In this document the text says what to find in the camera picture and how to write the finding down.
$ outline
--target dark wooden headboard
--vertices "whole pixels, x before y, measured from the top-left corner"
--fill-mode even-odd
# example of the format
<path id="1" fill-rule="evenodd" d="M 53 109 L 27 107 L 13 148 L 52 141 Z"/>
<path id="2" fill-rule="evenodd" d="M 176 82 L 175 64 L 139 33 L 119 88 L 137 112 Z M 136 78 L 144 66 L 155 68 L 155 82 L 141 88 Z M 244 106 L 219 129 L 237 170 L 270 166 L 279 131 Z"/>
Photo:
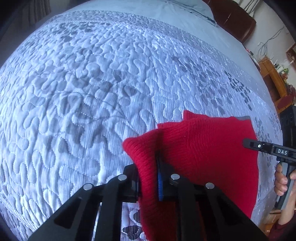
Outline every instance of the dark wooden headboard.
<path id="1" fill-rule="evenodd" d="M 244 43 L 254 31 L 256 21 L 233 0 L 203 0 L 211 8 L 217 24 Z"/>

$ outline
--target device handle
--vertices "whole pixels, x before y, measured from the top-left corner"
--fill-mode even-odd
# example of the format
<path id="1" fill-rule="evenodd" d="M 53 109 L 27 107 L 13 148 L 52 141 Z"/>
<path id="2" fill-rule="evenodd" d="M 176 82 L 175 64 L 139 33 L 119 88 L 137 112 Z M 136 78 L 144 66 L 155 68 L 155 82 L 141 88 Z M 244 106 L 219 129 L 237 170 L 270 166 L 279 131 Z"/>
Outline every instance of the device handle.
<path id="1" fill-rule="evenodd" d="M 276 203 L 275 203 L 274 207 L 276 209 L 283 210 L 283 209 L 285 209 L 285 207 L 287 205 L 288 199 L 289 199 L 291 191 L 293 189 L 294 180 L 290 179 L 290 174 L 296 169 L 296 166 L 289 165 L 286 162 L 280 162 L 279 164 L 282 165 L 282 167 L 283 167 L 282 174 L 284 174 L 288 179 L 288 183 L 287 183 L 288 190 L 284 193 L 283 196 L 276 197 Z"/>

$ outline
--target finger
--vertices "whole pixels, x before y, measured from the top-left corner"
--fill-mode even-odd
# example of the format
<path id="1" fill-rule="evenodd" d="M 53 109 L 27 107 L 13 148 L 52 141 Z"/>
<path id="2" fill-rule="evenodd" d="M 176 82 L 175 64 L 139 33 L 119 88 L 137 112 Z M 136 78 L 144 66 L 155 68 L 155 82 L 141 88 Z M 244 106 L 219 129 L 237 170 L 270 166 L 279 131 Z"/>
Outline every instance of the finger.
<path id="1" fill-rule="evenodd" d="M 274 191 L 278 196 L 283 196 L 283 192 L 281 192 L 279 189 L 277 189 L 277 187 L 274 187 Z"/>
<path id="2" fill-rule="evenodd" d="M 281 192 L 286 192 L 288 190 L 288 187 L 287 185 L 283 185 L 283 184 L 280 184 L 277 180 L 274 181 L 274 185 L 276 186 L 276 188 L 281 191 Z"/>
<path id="3" fill-rule="evenodd" d="M 288 183 L 287 177 L 282 174 L 281 172 L 276 171 L 274 176 L 276 177 L 276 180 L 283 185 L 286 185 Z"/>
<path id="4" fill-rule="evenodd" d="M 279 163 L 279 164 L 277 164 L 277 166 L 276 166 L 276 171 L 277 172 L 282 172 L 283 171 L 283 166 Z"/>
<path id="5" fill-rule="evenodd" d="M 290 178 L 295 180 L 296 179 L 296 170 L 290 174 Z"/>

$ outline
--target forearm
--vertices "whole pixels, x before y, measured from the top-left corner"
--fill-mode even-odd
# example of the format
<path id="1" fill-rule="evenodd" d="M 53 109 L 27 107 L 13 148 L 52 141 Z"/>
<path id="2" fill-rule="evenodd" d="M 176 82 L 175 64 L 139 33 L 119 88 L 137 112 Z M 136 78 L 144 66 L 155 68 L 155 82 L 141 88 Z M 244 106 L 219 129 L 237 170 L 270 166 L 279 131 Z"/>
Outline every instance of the forearm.
<path id="1" fill-rule="evenodd" d="M 296 202 L 296 194 L 290 196 L 287 206 L 281 212 L 281 217 L 279 218 L 279 225 L 284 225 L 288 223 L 295 213 L 295 202 Z"/>

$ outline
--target person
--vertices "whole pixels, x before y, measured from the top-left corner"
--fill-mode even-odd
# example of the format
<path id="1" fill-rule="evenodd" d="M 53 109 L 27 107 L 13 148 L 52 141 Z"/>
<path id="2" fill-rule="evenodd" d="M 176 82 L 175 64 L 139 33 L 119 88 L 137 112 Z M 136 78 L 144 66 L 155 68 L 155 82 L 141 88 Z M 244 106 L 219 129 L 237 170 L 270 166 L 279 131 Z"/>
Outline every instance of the person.
<path id="1" fill-rule="evenodd" d="M 282 196 L 287 191 L 288 179 L 282 173 L 280 164 L 276 167 L 274 191 Z M 290 174 L 290 178 L 296 180 L 296 170 Z M 282 210 L 281 217 L 272 226 L 269 233 L 269 241 L 291 241 L 296 239 L 296 181 L 294 182 L 286 208 Z"/>

